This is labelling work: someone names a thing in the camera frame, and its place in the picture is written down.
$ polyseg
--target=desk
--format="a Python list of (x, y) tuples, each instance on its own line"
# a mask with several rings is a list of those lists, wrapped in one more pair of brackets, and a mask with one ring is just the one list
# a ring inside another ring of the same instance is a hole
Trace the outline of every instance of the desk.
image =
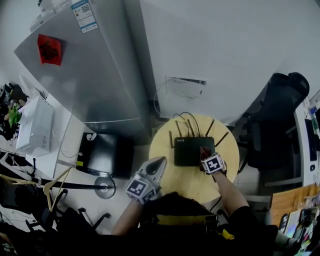
[[(61, 145), (72, 115), (54, 97), (52, 97), (51, 94), (49, 94), (46, 101), (54, 107), (52, 129), (54, 130), (54, 135), (56, 139), (59, 141)], [(52, 179), (55, 176), (60, 146), (58, 145), (53, 135), (51, 134), (50, 136), (50, 153), (37, 156), (35, 158), (35, 167)], [(27, 154), (25, 156), (25, 159), (30, 164), (34, 164), (33, 156)]]
[(319, 190), (317, 186), (311, 184), (273, 194), (271, 203), (272, 225), (279, 226), (284, 214), (290, 214), (299, 210), (301, 203), (305, 202), (305, 198), (317, 195)]
[[(308, 109), (304, 106), (304, 103), (301, 103), (294, 112), (294, 120), (300, 148), (301, 176), (281, 181), (267, 182), (264, 184), (265, 187), (281, 186), (300, 182), (302, 182), (302, 186), (305, 187), (310, 184), (320, 182), (320, 170), (318, 164), (319, 154), (317, 156), (317, 161), (310, 161), (309, 140), (305, 122), (306, 119), (311, 120), (311, 116)], [(313, 171), (310, 171), (311, 165), (315, 166)]]
[[(197, 126), (192, 117), (188, 115), (183, 116), (185, 119), (188, 118), (190, 120), (194, 133), (197, 134)], [(195, 114), (194, 117), (198, 122), (201, 136), (204, 136), (213, 120), (212, 117), (199, 114)], [(182, 135), (187, 136), (188, 129), (185, 123), (179, 122), (179, 127)], [(201, 204), (219, 197), (218, 185), (214, 182), (211, 175), (200, 171), (197, 166), (175, 166), (174, 149), (170, 147), (169, 131), (172, 132), (173, 140), (179, 136), (174, 120), (169, 120), (160, 128), (152, 140), (149, 151), (149, 159), (163, 156), (167, 158), (167, 166), (160, 182), (163, 193), (178, 192), (181, 196), (194, 199)], [(213, 137), (214, 142), (217, 143), (226, 132), (229, 132), (229, 134), (216, 147), (216, 151), (226, 162), (227, 178), (233, 182), (239, 169), (239, 149), (234, 136), (218, 120), (215, 120), (208, 136)]]

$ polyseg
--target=white desk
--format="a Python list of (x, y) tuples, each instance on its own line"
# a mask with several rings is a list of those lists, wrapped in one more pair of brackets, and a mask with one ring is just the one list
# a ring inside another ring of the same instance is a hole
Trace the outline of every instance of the white desk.
[[(307, 127), (305, 119), (311, 120), (311, 116), (304, 103), (301, 103), (294, 112), (295, 125), (298, 133), (300, 157), (301, 157), (301, 177), (267, 182), (264, 184), (265, 187), (281, 186), (287, 184), (294, 184), (302, 182), (302, 186), (308, 186), (313, 183), (320, 182), (320, 170), (319, 170), (319, 154), (317, 161), (310, 161), (310, 150), (309, 150), (309, 139), (307, 133)], [(320, 134), (319, 129), (315, 131), (318, 135)], [(310, 171), (310, 167), (314, 165), (315, 169)]]
[[(52, 129), (56, 139), (61, 145), (72, 114), (66, 108), (64, 108), (54, 97), (52, 97), (51, 94), (49, 94), (46, 101), (54, 107)], [(58, 145), (54, 136), (51, 134), (50, 153), (35, 157), (35, 167), (49, 178), (53, 178), (55, 176), (59, 152), (60, 146)], [(27, 154), (25, 156), (25, 159), (30, 164), (34, 164), (33, 156)]]

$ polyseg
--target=router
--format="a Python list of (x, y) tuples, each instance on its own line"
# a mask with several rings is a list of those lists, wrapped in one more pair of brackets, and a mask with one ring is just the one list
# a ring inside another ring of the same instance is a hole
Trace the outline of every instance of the router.
[(174, 149), (174, 165), (179, 167), (187, 166), (199, 166), (200, 164), (200, 147), (205, 147), (211, 150), (211, 154), (215, 153), (215, 148), (222, 142), (222, 140), (228, 135), (227, 132), (215, 145), (213, 137), (208, 137), (209, 131), (213, 126), (215, 120), (213, 119), (205, 137), (195, 136), (194, 130), (190, 124), (190, 120), (187, 120), (193, 137), (182, 137), (179, 124), (175, 121), (180, 137), (172, 138), (172, 132), (169, 131), (170, 146)]

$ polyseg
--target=gray refrigerator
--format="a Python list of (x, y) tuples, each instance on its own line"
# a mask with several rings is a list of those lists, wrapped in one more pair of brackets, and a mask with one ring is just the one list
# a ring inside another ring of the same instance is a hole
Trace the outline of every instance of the gray refrigerator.
[[(14, 51), (66, 109), (96, 133), (150, 142), (149, 107), (123, 0), (91, 0), (97, 28), (83, 33), (72, 5), (31, 33)], [(61, 66), (41, 64), (42, 34), (61, 42)]]

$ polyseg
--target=floor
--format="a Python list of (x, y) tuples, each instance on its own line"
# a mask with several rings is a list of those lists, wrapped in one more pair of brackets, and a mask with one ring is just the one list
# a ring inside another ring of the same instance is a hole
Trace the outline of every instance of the floor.
[[(77, 119), (72, 119), (70, 122), (70, 127), (67, 131), (67, 136), (65, 142), (62, 145), (62, 150), (72, 156), (76, 150), (79, 148), (78, 144), (72, 144), (71, 141), (77, 137), (77, 134), (82, 135), (83, 126), (80, 125), (81, 122)], [(8, 150), (11, 148), (11, 145), (8, 142), (2, 142), (2, 146), (7, 146)], [(132, 174), (138, 170), (140, 165), (148, 159), (149, 154), (149, 145), (136, 146), (134, 148), (134, 157), (132, 164)], [(245, 152), (240, 150), (240, 159), (243, 158)], [(76, 160), (75, 159), (64, 159), (65, 161), (70, 161), (71, 163)], [(56, 175), (63, 172), (65, 170), (64, 165), (57, 165)], [(97, 177), (86, 174), (79, 173), (77, 170), (73, 170), (70, 172), (67, 181), (72, 180), (73, 183), (81, 183), (81, 184), (94, 184)], [(238, 174), (235, 178), (233, 184), (239, 188), (239, 190), (245, 195), (257, 195), (259, 188), (259, 179), (260, 175), (257, 169), (246, 166), (242, 173)], [(68, 194), (65, 197), (62, 197), (60, 203), (58, 204), (58, 208), (62, 211), (66, 210), (68, 207), (71, 207), (75, 210), (78, 208), (86, 209), (86, 219), (92, 225), (105, 213), (111, 214), (109, 219), (104, 219), (102, 223), (97, 228), (97, 232), (99, 234), (110, 234), (113, 226), (119, 219), (122, 212), (125, 210), (127, 205), (130, 202), (130, 199), (125, 193), (125, 189), (129, 183), (128, 180), (123, 179), (114, 179), (116, 183), (116, 193), (111, 199), (100, 199), (94, 192), (94, 190), (80, 190), (80, 189), (68, 189)], [(58, 189), (53, 189), (52, 194), (53, 198), (56, 196)], [(203, 205), (209, 210), (211, 207), (217, 202), (218, 198), (204, 203)], [(220, 201), (212, 210), (212, 212), (216, 212), (219, 208), (222, 207), (222, 202)], [(25, 220), (29, 222), (33, 221), (32, 215), (27, 215), (25, 213), (18, 212), (16, 210), (6, 209), (0, 206), (0, 212), (3, 215), (3, 220), (8, 222), (17, 228), (29, 231)]]

